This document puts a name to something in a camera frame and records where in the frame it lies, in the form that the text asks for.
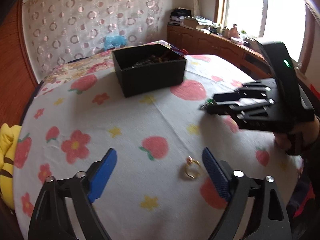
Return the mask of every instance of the white tablecloth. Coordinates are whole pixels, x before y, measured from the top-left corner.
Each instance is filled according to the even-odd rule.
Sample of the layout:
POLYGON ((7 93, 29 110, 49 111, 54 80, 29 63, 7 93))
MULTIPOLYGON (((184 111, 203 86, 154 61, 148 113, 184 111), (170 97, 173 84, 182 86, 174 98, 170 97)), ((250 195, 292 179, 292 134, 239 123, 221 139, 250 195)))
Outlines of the white tablecloth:
MULTIPOLYGON (((288 202, 297 180, 292 157, 272 133, 239 130, 229 116, 199 105, 213 93, 252 79, 211 55, 186 56, 185 81, 124 98, 113 68, 65 83, 35 98, 22 126, 14 168, 14 201, 25 237, 45 177, 86 171, 112 147, 118 161, 95 210, 113 240, 207 240, 226 206, 205 172, 189 180, 186 158, 204 147, 249 177, 272 175, 288 202)), ((76 223, 74 211, 70 218, 76 223)), ((237 235, 244 232, 246 211, 237 235)), ((75 232, 80 239, 79 224, 75 232)))

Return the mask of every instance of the gold ring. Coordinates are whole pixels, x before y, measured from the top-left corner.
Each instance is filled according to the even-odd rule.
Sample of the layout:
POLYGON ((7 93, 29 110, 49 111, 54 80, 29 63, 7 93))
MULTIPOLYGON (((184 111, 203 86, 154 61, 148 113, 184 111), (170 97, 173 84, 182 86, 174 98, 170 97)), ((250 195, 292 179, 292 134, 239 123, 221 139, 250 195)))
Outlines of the gold ring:
POLYGON ((188 173, 188 168, 189 168, 189 166, 191 166, 192 164, 198 165, 199 168, 202 170, 200 163, 199 163, 198 161, 192 159, 192 158, 189 156, 189 157, 187 158, 187 163, 184 165, 184 172, 185 172, 185 174, 187 174, 187 176, 189 176, 190 178, 192 178, 192 179, 197 179, 197 178, 201 175, 200 172, 197 172, 197 173, 194 174, 194 175, 191 175, 191 174, 188 173))

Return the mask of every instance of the human hand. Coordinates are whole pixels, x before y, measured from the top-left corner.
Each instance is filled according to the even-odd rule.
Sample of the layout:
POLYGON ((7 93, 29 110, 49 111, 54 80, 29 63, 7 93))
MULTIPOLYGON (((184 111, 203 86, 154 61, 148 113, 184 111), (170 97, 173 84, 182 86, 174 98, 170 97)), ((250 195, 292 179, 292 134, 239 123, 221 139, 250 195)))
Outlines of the human hand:
MULTIPOLYGON (((303 138, 303 146, 306 147, 308 145, 311 145, 314 143, 319 135, 319 120, 318 118, 314 118, 312 122, 303 122, 298 123, 294 126, 293 130, 290 132, 290 134, 295 134, 302 132, 302 138, 303 138)), ((287 134, 285 133, 273 133, 275 135, 275 141, 277 145, 283 149, 288 150, 291 148, 291 142, 288 139, 287 134)))

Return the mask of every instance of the window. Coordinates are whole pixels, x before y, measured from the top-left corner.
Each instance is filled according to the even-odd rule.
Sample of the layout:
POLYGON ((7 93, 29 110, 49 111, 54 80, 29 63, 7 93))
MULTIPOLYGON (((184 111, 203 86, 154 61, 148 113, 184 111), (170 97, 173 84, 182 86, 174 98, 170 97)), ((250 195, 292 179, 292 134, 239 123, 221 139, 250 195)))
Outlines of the window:
POLYGON ((305 33, 304 0, 228 0, 225 25, 248 35, 283 41, 298 62, 305 33))

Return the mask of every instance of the ring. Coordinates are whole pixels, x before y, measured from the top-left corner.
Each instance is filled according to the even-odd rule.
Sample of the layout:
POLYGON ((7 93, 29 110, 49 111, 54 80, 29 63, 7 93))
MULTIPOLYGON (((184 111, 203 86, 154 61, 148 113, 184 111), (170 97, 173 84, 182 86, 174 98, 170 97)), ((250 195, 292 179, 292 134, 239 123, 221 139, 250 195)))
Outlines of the ring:
POLYGON ((202 170, 201 165, 198 161, 192 159, 190 156, 187 158, 187 163, 184 165, 184 172, 185 174, 187 174, 190 178, 192 179, 197 179, 201 174, 199 172, 197 172, 194 175, 191 175, 188 173, 188 168, 189 166, 191 166, 192 164, 196 164, 199 166, 199 168, 202 170))

